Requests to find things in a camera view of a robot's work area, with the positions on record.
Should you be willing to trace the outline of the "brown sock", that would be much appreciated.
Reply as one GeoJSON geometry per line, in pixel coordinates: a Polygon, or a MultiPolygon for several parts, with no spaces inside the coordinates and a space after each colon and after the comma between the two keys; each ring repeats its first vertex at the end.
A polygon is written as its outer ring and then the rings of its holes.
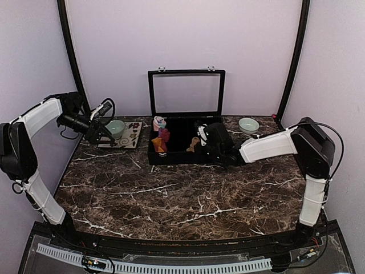
{"type": "Polygon", "coordinates": [[[191,144],[189,145],[189,147],[186,149],[186,152],[195,152],[195,146],[200,142],[200,138],[198,137],[193,137],[191,144]]]}

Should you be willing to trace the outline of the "magenta striped sock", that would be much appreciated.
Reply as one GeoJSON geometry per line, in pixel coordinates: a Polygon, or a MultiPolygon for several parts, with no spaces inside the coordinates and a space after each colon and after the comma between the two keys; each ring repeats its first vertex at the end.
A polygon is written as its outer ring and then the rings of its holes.
{"type": "Polygon", "coordinates": [[[166,153],[168,151],[164,139],[156,137],[151,140],[156,153],[166,153]]]}

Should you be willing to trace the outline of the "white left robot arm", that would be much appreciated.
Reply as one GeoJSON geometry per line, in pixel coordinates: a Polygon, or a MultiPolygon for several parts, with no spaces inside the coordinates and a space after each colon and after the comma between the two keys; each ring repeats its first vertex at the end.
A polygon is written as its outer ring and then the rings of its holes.
{"type": "Polygon", "coordinates": [[[50,95],[13,121],[1,124],[1,170],[13,181],[13,191],[25,193],[35,210],[52,225],[62,225],[66,212],[42,181],[31,142],[34,135],[55,120],[58,126],[72,129],[91,144],[116,144],[106,124],[98,120],[115,111],[113,100],[103,100],[89,115],[82,110],[82,103],[78,92],[50,95]]]}

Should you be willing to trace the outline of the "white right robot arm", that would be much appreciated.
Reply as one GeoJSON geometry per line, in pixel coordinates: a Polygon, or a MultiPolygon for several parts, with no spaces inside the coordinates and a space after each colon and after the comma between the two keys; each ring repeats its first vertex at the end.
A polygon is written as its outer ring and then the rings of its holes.
{"type": "Polygon", "coordinates": [[[298,230],[291,235],[291,243],[304,247],[313,238],[313,230],[324,206],[332,180],[330,174],[335,154],[335,143],[321,129],[321,123],[309,117],[298,124],[266,135],[253,135],[234,143],[223,123],[197,122],[200,144],[198,152],[224,167],[243,166],[259,160],[282,155],[295,155],[303,172],[306,186],[298,230]]]}

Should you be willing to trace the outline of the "green ceramic bowl on plate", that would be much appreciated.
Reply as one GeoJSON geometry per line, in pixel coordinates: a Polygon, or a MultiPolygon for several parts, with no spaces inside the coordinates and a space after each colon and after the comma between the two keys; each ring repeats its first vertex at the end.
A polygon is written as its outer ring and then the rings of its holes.
{"type": "Polygon", "coordinates": [[[122,120],[112,120],[106,125],[106,129],[114,139],[119,139],[125,130],[125,123],[122,120]]]}

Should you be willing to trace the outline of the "green bowl at right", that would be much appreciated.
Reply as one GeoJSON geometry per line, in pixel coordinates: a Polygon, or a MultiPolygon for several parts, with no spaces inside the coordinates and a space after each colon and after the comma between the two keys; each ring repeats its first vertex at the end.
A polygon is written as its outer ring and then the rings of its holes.
{"type": "Polygon", "coordinates": [[[259,123],[252,118],[241,118],[238,125],[241,132],[246,136],[255,134],[259,129],[259,123]]]}

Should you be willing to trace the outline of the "black compartment storage box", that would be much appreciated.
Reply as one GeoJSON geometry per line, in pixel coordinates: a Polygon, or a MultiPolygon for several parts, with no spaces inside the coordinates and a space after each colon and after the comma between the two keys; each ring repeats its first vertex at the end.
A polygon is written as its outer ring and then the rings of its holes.
{"type": "Polygon", "coordinates": [[[187,149],[198,135],[196,123],[222,122],[225,70],[159,69],[147,75],[152,117],[162,117],[170,133],[166,151],[157,152],[149,142],[149,164],[211,163],[207,155],[187,149]]]}

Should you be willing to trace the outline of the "magenta purple rolled sock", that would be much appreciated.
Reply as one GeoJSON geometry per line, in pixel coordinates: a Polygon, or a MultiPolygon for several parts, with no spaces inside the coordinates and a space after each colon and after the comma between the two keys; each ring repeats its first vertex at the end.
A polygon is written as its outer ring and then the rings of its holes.
{"type": "Polygon", "coordinates": [[[165,143],[169,142],[170,132],[167,128],[159,128],[159,138],[161,138],[165,143]]]}

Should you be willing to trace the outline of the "pink white rolled sock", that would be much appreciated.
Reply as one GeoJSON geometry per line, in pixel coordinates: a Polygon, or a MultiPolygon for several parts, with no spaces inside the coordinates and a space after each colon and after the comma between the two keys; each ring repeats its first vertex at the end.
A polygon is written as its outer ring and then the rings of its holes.
{"type": "Polygon", "coordinates": [[[155,116],[153,119],[153,130],[158,131],[160,128],[165,128],[166,124],[167,123],[163,117],[155,116]]]}

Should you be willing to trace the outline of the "black left corner post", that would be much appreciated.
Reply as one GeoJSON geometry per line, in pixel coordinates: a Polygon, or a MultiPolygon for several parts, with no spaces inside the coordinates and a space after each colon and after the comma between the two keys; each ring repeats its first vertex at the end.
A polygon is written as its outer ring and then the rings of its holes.
{"type": "Polygon", "coordinates": [[[71,67],[72,76],[74,78],[74,82],[76,85],[77,92],[81,95],[83,99],[83,110],[86,114],[91,113],[90,105],[87,100],[86,92],[84,89],[82,77],[79,71],[78,61],[76,60],[75,49],[72,41],[71,36],[71,28],[68,21],[68,14],[66,8],[66,1],[65,0],[57,0],[57,7],[59,13],[59,20],[62,28],[64,44],[67,51],[68,61],[71,67]]]}

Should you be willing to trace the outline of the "black corner post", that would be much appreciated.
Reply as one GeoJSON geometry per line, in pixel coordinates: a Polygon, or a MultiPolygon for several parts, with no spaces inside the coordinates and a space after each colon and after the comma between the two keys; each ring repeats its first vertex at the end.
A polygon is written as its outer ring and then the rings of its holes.
{"type": "Polygon", "coordinates": [[[90,105],[87,100],[86,92],[84,89],[82,77],[79,71],[78,61],[76,60],[75,49],[72,41],[71,36],[71,28],[68,21],[68,14],[66,8],[66,1],[65,0],[57,0],[57,7],[59,13],[59,20],[62,28],[64,44],[67,51],[68,61],[71,67],[72,76],[74,78],[74,82],[76,85],[77,92],[81,95],[83,99],[83,110],[86,114],[91,113],[90,105]]]}
{"type": "Polygon", "coordinates": [[[299,17],[298,31],[295,39],[295,45],[293,50],[293,56],[291,59],[289,72],[287,75],[285,87],[283,90],[282,98],[278,107],[278,111],[275,115],[275,121],[277,124],[281,124],[287,104],[289,102],[289,97],[293,88],[294,79],[297,73],[297,68],[299,65],[299,60],[301,57],[302,46],[305,39],[305,32],[307,27],[307,20],[309,17],[310,10],[310,0],[303,0],[301,6],[301,13],[299,17]]]}

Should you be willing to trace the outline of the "white perforated front rail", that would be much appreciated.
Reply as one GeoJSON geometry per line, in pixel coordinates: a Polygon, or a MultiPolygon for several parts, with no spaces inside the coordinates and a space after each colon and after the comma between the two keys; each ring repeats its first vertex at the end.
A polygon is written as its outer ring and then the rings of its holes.
{"type": "Polygon", "coordinates": [[[41,243],[36,253],[91,273],[254,273],[272,269],[270,258],[246,259],[241,255],[163,257],[127,254],[122,259],[108,260],[41,243]]]}

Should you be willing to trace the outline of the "black right corner post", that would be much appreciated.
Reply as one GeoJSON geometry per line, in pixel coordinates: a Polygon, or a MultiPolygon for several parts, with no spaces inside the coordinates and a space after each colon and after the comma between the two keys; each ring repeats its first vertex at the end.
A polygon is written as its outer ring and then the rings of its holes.
{"type": "Polygon", "coordinates": [[[289,102],[289,97],[293,88],[294,79],[297,73],[297,68],[299,65],[299,60],[301,57],[302,46],[305,39],[305,32],[307,27],[307,20],[309,17],[310,10],[310,0],[303,0],[301,6],[301,13],[299,17],[298,31],[295,39],[295,45],[293,50],[293,56],[291,59],[289,72],[287,75],[285,87],[283,90],[282,98],[278,107],[278,111],[275,115],[275,121],[277,124],[281,124],[287,104],[289,102]]]}

